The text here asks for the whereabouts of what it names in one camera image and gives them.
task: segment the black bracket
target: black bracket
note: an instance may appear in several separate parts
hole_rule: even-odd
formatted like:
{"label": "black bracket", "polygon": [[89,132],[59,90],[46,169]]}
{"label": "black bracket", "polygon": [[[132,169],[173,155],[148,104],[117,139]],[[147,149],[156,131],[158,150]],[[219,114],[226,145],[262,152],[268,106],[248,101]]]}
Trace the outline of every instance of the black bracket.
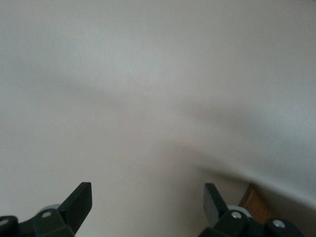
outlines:
{"label": "black bracket", "polygon": [[57,209],[22,223],[15,216],[0,217],[0,237],[74,237],[91,208],[91,183],[81,183]]}
{"label": "black bracket", "polygon": [[290,221],[270,218],[265,225],[229,210],[214,184],[204,185],[204,211],[210,224],[199,237],[304,237]]}

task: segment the wall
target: wall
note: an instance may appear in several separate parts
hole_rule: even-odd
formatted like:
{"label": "wall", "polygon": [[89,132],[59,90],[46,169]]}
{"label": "wall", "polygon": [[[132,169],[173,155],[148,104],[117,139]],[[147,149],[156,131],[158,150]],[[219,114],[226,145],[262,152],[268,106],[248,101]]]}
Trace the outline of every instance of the wall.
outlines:
{"label": "wall", "polygon": [[1,1],[0,210],[80,182],[80,236],[195,236],[215,182],[316,208],[315,1]]}

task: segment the metal screw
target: metal screw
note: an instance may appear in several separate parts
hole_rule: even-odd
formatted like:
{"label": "metal screw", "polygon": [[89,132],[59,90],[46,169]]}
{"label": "metal screw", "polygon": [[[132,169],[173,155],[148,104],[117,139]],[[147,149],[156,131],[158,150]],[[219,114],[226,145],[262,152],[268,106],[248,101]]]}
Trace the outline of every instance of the metal screw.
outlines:
{"label": "metal screw", "polygon": [[50,211],[47,211],[45,212],[43,215],[42,215],[42,218],[45,218],[45,217],[48,217],[51,215],[51,212]]}
{"label": "metal screw", "polygon": [[7,224],[9,221],[7,219],[4,219],[2,221],[0,221],[0,226],[4,226],[5,224]]}
{"label": "metal screw", "polygon": [[274,220],[273,224],[278,227],[278,228],[285,228],[285,224],[284,222],[280,221],[280,220]]}
{"label": "metal screw", "polygon": [[237,211],[232,212],[232,217],[234,217],[235,219],[241,219],[241,214]]}

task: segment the white surface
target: white surface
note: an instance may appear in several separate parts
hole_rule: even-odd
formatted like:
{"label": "white surface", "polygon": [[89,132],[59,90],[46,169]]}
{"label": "white surface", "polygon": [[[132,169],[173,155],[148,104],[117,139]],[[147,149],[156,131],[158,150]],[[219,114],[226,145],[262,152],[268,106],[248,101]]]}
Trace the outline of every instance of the white surface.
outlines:
{"label": "white surface", "polygon": [[304,0],[1,1],[0,215],[90,181],[78,237],[189,237],[234,177],[316,208],[315,26]]}

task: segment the wooden edge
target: wooden edge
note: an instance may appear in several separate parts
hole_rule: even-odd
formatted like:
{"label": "wooden edge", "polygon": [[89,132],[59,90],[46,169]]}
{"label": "wooden edge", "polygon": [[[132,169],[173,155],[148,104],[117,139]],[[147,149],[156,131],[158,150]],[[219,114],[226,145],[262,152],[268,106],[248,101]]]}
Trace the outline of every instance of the wooden edge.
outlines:
{"label": "wooden edge", "polygon": [[265,224],[269,218],[279,216],[269,207],[253,183],[249,185],[239,206],[248,210],[252,218],[261,224]]}

